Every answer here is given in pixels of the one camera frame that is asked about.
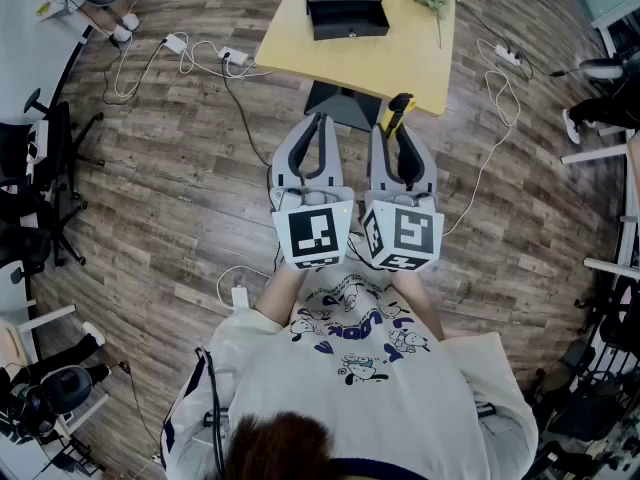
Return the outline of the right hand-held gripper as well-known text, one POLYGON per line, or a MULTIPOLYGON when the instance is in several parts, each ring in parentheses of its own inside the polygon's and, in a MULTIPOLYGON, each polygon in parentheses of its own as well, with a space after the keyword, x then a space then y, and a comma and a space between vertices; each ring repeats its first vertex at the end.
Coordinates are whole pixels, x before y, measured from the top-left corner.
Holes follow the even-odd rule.
POLYGON ((368 177, 373 191, 361 221, 372 266, 419 272, 440 258, 444 215, 436 208, 437 167, 423 141, 407 126, 396 130, 398 177, 388 140, 376 124, 369 138, 368 177))

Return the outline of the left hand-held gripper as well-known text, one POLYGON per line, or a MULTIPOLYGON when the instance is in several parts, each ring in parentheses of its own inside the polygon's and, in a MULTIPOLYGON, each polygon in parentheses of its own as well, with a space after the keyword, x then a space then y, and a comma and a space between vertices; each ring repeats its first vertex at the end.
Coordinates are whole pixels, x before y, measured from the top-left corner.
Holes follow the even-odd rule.
POLYGON ((284 261, 294 270, 342 263, 354 191, 337 187, 343 185, 343 171, 331 117, 314 113, 287 134, 273 155, 272 185, 272 218, 284 261), (306 174, 304 181, 300 165, 312 144, 318 147, 318 167, 306 174), (322 187, 301 187, 305 182, 322 187))

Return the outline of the yellow black handheld tool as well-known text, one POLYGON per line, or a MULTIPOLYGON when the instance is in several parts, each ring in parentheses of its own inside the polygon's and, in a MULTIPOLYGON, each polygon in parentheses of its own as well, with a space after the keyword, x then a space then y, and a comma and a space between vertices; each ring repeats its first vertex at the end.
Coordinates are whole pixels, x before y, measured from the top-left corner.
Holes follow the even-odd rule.
POLYGON ((386 140, 395 136, 405 115, 409 113, 415 105, 415 98, 410 93, 400 93, 389 102, 379 123, 382 135, 386 140))

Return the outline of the black box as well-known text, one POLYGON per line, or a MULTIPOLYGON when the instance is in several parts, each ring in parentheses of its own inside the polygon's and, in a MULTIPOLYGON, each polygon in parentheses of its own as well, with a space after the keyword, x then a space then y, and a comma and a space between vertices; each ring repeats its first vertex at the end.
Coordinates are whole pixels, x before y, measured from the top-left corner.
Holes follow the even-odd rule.
POLYGON ((315 41, 385 36, 382 0, 305 0, 315 41))

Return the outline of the person's right forearm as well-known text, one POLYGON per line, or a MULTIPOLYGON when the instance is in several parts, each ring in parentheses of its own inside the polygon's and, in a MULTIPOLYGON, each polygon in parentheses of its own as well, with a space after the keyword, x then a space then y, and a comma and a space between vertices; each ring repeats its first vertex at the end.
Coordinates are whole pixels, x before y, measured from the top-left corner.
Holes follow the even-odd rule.
POLYGON ((433 307, 423 280, 416 272, 398 271, 392 274, 392 285, 415 315, 438 341, 445 339, 439 313, 433 307))

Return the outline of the person's left forearm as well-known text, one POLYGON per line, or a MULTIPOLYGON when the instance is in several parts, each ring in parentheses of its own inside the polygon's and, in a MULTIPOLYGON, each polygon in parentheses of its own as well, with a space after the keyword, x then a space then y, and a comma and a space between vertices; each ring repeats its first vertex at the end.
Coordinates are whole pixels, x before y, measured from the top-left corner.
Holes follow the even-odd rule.
POLYGON ((254 309, 271 321, 285 326, 307 275, 306 270, 294 270, 286 263, 281 263, 257 298, 254 309))

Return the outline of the white printed marker cube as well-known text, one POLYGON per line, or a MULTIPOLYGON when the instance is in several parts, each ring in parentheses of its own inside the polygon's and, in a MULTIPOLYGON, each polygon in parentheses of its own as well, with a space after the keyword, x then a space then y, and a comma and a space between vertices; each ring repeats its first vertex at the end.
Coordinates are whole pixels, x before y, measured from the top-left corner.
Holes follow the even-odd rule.
POLYGON ((49 121, 41 119, 34 123, 27 134, 28 164, 38 164, 48 156, 49 121))

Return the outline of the white desk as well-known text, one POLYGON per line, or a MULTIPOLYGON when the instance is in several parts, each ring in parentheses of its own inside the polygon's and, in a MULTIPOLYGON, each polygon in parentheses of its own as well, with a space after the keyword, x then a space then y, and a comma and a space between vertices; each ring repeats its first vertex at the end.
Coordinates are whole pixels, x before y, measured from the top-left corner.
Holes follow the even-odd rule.
POLYGON ((31 317, 36 301, 27 295, 27 276, 21 261, 0 268, 0 367, 27 366, 39 360, 34 331, 76 311, 74 305, 31 317))
POLYGON ((48 104, 64 84, 75 53, 86 43, 88 22, 65 8, 47 16, 37 11, 44 0, 0 0, 0 122, 27 124, 37 119, 24 111, 27 98, 41 90, 48 104))
POLYGON ((640 130, 624 144, 563 156, 561 158, 561 163, 563 165, 568 165, 620 155, 627 156, 630 159, 633 168, 635 170, 640 170, 640 130))

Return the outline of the person's white printed shirt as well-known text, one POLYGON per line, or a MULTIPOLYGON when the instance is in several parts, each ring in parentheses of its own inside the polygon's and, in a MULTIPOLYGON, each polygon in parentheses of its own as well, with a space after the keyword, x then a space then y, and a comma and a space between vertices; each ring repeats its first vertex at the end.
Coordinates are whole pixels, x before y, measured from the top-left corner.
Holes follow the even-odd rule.
POLYGON ((281 326, 215 329, 161 434, 167 480, 522 480, 538 429, 496 333, 438 341, 353 261, 307 270, 281 326))

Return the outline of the black office chair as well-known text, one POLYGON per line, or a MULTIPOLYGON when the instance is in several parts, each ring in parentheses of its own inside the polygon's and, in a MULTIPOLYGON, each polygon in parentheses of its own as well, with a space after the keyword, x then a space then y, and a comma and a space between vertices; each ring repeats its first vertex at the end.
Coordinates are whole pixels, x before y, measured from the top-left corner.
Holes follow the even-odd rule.
POLYGON ((6 225, 0 232, 0 242, 6 246, 12 260, 23 262, 26 275, 42 272, 50 253, 53 253, 54 266, 62 267, 65 259, 60 256, 61 249, 81 266, 86 264, 86 258, 74 250, 64 229, 88 208, 88 202, 82 200, 61 216, 59 199, 66 189, 65 184, 56 186, 50 202, 26 178, 0 182, 0 222, 6 225))
POLYGON ((540 432, 583 442, 605 438, 640 391, 640 360, 602 344, 573 343, 560 359, 559 385, 533 406, 540 432))
POLYGON ((48 156, 38 164, 28 164, 27 134, 32 124, 6 124, 0 122, 0 181, 9 178, 27 177, 34 187, 46 191, 60 176, 67 177, 67 188, 73 199, 80 193, 75 188, 76 162, 82 161, 96 167, 103 167, 105 161, 83 155, 80 146, 92 126, 104 119, 103 113, 93 115, 82 130, 71 120, 69 104, 61 101, 45 106, 40 101, 41 90, 36 89, 26 100, 24 110, 37 110, 41 119, 49 121, 48 156))

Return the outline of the black table pedestal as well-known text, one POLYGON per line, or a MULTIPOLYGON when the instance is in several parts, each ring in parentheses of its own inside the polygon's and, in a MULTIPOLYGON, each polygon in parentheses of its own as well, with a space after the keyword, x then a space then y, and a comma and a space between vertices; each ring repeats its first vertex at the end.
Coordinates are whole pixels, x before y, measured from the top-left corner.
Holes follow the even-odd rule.
POLYGON ((314 81, 304 114, 324 113, 337 124, 370 132, 377 122, 381 103, 375 96, 314 81))

